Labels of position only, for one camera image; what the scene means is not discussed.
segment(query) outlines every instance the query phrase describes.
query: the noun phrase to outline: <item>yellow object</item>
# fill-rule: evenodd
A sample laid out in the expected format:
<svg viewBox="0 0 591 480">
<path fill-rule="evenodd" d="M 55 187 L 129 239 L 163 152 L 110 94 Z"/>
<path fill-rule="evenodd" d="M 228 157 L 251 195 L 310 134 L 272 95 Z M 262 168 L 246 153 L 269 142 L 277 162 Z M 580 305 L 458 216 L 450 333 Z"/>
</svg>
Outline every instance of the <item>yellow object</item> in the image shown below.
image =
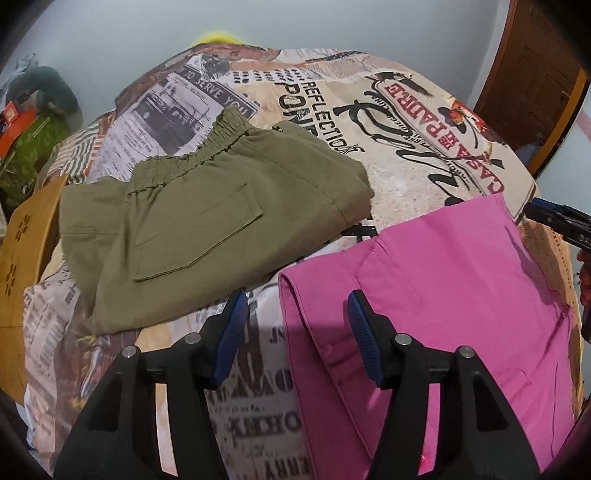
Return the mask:
<svg viewBox="0 0 591 480">
<path fill-rule="evenodd" d="M 244 43 L 238 40 L 236 37 L 225 32 L 206 33 L 204 36 L 196 40 L 192 46 L 194 47 L 200 43 L 232 43 L 236 45 L 244 45 Z"/>
<path fill-rule="evenodd" d="M 39 282 L 59 239 L 57 212 L 68 176 L 35 192 L 12 214 L 0 249 L 0 387 L 22 404 L 27 385 L 23 292 Z"/>
</svg>

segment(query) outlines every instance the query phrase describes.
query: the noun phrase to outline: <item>olive green pants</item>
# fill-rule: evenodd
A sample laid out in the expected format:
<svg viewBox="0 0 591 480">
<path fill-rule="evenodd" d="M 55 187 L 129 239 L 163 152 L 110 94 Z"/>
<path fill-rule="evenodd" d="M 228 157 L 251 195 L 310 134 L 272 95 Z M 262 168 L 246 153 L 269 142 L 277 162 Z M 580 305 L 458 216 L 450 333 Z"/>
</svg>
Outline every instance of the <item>olive green pants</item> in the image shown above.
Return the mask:
<svg viewBox="0 0 591 480">
<path fill-rule="evenodd" d="M 64 256 L 94 334 L 146 327 L 308 255 L 366 218 L 372 195 L 361 163 L 305 129 L 259 130 L 227 108 L 193 154 L 66 187 Z"/>
</svg>

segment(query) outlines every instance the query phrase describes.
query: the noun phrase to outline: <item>wooden door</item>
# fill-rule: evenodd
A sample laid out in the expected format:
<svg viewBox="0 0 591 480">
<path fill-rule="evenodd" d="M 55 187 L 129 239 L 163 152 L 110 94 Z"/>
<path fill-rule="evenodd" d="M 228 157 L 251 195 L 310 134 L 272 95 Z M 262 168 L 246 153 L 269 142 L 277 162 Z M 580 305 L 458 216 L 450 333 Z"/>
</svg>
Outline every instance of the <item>wooden door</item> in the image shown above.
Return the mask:
<svg viewBox="0 0 591 480">
<path fill-rule="evenodd" d="M 475 111 L 516 150 L 548 140 L 569 102 L 580 66 L 531 0 L 512 1 L 511 14 L 504 54 L 499 49 L 498 70 Z"/>
</svg>

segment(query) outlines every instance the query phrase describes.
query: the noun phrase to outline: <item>bedspread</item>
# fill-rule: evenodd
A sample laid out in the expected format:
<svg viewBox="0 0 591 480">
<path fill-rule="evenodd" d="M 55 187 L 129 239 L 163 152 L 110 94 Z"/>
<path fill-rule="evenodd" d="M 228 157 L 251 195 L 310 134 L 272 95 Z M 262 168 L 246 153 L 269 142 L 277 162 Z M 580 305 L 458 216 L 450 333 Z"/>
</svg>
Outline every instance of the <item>bedspread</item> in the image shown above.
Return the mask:
<svg viewBox="0 0 591 480">
<path fill-rule="evenodd" d="M 445 205 L 502 192 L 548 285 L 576 308 L 568 247 L 549 229 L 523 218 L 522 208 L 537 187 L 517 156 L 459 100 L 396 62 L 358 51 L 199 45 L 152 69 L 115 103 L 115 119 L 106 133 L 100 132 L 100 139 L 104 118 L 89 127 L 87 135 L 64 142 L 70 151 L 57 153 L 61 163 L 53 175 L 74 168 L 80 181 L 105 175 L 129 180 L 134 165 L 147 157 L 194 151 L 222 108 L 235 105 L 258 128 L 291 120 L 335 151 L 362 162 L 375 192 L 372 217 L 364 224 L 376 231 Z M 94 150 L 96 140 L 100 148 Z M 89 141 L 92 154 L 86 155 L 88 145 L 81 152 L 73 147 Z M 363 235 L 353 232 L 314 255 L 361 240 Z M 27 295 L 31 301 L 25 327 L 39 323 L 40 311 L 58 308 L 51 299 L 71 297 L 67 307 L 60 300 L 63 308 L 46 319 L 43 325 L 52 334 L 29 349 L 26 359 L 31 438 L 40 462 L 52 471 L 69 428 L 116 353 L 114 346 L 134 341 L 137 333 L 95 338 L 80 331 L 77 316 L 84 309 L 77 307 L 79 292 L 65 264 Z M 311 478 L 287 361 L 277 276 L 250 286 L 248 298 L 251 315 L 230 377 L 207 395 L 222 457 L 231 478 Z M 137 345 L 143 351 L 168 347 L 199 330 L 223 305 L 221 299 L 144 329 Z M 575 410 L 580 405 L 578 338 L 572 336 L 570 358 Z M 73 368 L 56 368 L 56 362 L 64 365 L 73 358 L 78 359 Z M 158 386 L 161 461 L 166 471 L 174 472 L 166 411 L 165 388 Z"/>
</svg>

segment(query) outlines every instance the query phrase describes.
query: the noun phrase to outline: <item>metal screw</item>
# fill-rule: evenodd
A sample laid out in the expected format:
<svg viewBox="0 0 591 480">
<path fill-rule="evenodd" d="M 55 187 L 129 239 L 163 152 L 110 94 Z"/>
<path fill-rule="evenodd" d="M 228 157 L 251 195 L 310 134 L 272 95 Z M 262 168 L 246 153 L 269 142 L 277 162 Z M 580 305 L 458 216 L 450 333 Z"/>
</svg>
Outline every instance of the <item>metal screw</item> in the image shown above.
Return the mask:
<svg viewBox="0 0 591 480">
<path fill-rule="evenodd" d="M 399 345 L 410 345 L 410 343 L 413 341 L 411 336 L 407 335 L 406 333 L 397 334 L 397 336 L 394 337 L 394 340 L 396 340 L 396 343 Z"/>
<path fill-rule="evenodd" d="M 121 350 L 121 355 L 123 355 L 125 358 L 131 358 L 137 353 L 137 351 L 137 347 L 133 345 L 128 345 L 125 348 L 123 348 L 123 350 Z"/>
<path fill-rule="evenodd" d="M 476 354 L 472 347 L 464 345 L 460 347 L 460 355 L 464 358 L 472 358 Z"/>
<path fill-rule="evenodd" d="M 185 335 L 185 343 L 189 345 L 194 345 L 195 343 L 199 343 L 201 341 L 201 335 L 197 332 L 191 332 Z"/>
</svg>

